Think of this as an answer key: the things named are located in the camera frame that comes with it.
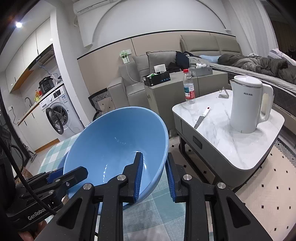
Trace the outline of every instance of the white kettle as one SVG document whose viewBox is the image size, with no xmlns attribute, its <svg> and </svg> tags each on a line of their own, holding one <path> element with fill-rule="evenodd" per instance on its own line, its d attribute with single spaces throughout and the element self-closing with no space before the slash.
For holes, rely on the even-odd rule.
<svg viewBox="0 0 296 241">
<path fill-rule="evenodd" d="M 252 133 L 260 122 L 267 121 L 274 100 L 274 90 L 259 79 L 237 75 L 230 81 L 233 99 L 230 125 L 241 133 Z M 263 94 L 268 94 L 266 113 L 261 113 Z"/>
</svg>

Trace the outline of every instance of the mattress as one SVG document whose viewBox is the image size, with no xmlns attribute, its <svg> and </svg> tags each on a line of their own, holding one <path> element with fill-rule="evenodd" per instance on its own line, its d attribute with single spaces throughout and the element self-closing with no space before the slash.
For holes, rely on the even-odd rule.
<svg viewBox="0 0 296 241">
<path fill-rule="evenodd" d="M 210 66 L 215 70 L 231 74 L 231 78 L 235 75 L 249 75 L 260 79 L 265 84 L 271 85 L 274 90 L 274 104 L 296 120 L 296 85 L 276 77 L 255 73 L 233 66 L 214 63 L 210 63 Z"/>
<path fill-rule="evenodd" d="M 250 76 L 259 78 L 261 80 L 265 80 L 265 81 L 274 83 L 274 84 L 292 92 L 296 97 L 296 85 L 286 82 L 282 79 L 272 77 L 269 75 L 265 75 L 265 74 L 259 74 L 259 73 L 253 72 L 253 71 L 249 71 L 249 70 L 245 70 L 245 69 L 241 69 L 241 68 L 233 67 L 233 66 L 226 66 L 226 65 L 214 64 L 214 63 L 211 63 L 210 65 L 215 68 L 221 68 L 224 70 L 234 71 L 234 72 L 237 72 L 238 74 L 242 73 L 242 74 L 250 75 Z"/>
</svg>

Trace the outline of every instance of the range hood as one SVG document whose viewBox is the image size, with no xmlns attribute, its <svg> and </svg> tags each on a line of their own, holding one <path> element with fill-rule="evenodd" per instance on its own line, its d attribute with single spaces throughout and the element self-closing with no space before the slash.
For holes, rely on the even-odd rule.
<svg viewBox="0 0 296 241">
<path fill-rule="evenodd" d="M 40 66 L 47 64 L 53 57 L 54 47 L 50 45 L 28 66 L 28 70 L 33 71 L 39 69 Z"/>
</svg>

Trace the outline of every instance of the knife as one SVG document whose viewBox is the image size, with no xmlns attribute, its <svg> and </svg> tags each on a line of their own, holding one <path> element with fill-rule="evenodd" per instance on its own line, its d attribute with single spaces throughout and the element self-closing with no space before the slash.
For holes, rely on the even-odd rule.
<svg viewBox="0 0 296 241">
<path fill-rule="evenodd" d="M 200 125 L 200 123 L 203 121 L 203 119 L 208 115 L 208 113 L 210 112 L 210 107 L 207 107 L 205 112 L 198 118 L 195 126 L 194 126 L 194 129 L 197 129 L 198 126 Z"/>
</svg>

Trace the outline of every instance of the plastic water bottle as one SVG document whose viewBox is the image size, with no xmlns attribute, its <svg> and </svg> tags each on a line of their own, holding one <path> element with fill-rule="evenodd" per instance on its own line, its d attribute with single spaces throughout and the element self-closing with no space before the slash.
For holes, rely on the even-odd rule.
<svg viewBox="0 0 296 241">
<path fill-rule="evenodd" d="M 184 69 L 183 73 L 184 73 L 183 85 L 184 85 L 186 102 L 188 104 L 194 104 L 195 103 L 195 91 L 194 91 L 193 79 L 192 79 L 191 75 L 189 74 L 188 69 Z"/>
</svg>

